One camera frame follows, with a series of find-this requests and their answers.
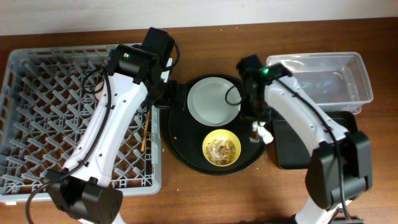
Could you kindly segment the wooden chopstick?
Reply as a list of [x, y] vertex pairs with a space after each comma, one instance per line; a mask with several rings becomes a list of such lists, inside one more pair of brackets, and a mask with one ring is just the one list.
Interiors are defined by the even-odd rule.
[[149, 122], [151, 119], [151, 111], [149, 110], [146, 116], [146, 123], [145, 123], [145, 127], [144, 127], [144, 135], [143, 135], [143, 139], [142, 139], [142, 144], [141, 144], [141, 152], [144, 152], [146, 149], [146, 141], [147, 141], [147, 132], [148, 132], [148, 128], [149, 128]]

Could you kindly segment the white napkin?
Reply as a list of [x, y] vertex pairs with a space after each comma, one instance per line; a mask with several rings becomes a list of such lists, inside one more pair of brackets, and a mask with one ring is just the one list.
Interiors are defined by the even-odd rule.
[[255, 121], [252, 123], [252, 133], [249, 140], [254, 143], [259, 143], [262, 140], [264, 144], [269, 144], [274, 140], [274, 137], [266, 129], [266, 122]]

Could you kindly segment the yellow bowl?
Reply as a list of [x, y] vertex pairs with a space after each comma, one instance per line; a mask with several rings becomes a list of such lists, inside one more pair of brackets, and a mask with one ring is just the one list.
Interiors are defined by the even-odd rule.
[[241, 154], [241, 143], [238, 137], [226, 129], [217, 129], [203, 140], [202, 151], [205, 159], [218, 167], [234, 164]]

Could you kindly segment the food scraps and rice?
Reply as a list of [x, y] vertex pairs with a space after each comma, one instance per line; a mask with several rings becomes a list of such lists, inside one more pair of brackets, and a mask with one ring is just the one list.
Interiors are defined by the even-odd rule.
[[229, 139], [214, 139], [208, 143], [205, 156], [216, 165], [228, 165], [234, 160], [236, 148]]

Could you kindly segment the pink plastic cup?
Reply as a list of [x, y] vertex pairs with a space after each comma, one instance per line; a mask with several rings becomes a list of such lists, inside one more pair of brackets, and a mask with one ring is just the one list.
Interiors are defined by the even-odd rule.
[[94, 88], [94, 96], [97, 101], [100, 100], [104, 88], [104, 82], [99, 82]]

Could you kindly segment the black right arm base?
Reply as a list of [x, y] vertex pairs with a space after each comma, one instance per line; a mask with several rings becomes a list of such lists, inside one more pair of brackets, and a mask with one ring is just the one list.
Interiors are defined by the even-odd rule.
[[365, 224], [365, 220], [360, 218], [354, 218], [351, 221], [347, 221], [339, 218], [330, 220], [328, 224]]

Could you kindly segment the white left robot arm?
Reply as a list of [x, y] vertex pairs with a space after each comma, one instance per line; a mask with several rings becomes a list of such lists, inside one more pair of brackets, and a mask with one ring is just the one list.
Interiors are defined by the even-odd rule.
[[44, 178], [55, 206], [82, 223], [122, 223], [123, 193], [109, 188], [113, 165], [127, 128], [140, 106], [183, 106], [184, 90], [164, 80], [176, 65], [170, 63], [175, 40], [151, 27], [141, 44], [119, 45], [101, 71], [104, 88], [89, 125], [60, 172]]

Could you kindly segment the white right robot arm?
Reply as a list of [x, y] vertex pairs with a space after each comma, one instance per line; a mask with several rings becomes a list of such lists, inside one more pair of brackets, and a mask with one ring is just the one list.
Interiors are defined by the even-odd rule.
[[243, 117], [265, 121], [275, 110], [301, 138], [311, 157], [305, 176], [309, 198], [286, 222], [364, 223], [351, 217], [347, 206], [373, 186], [369, 138], [333, 121], [281, 63], [265, 67], [257, 55], [250, 55], [236, 69], [243, 81]]

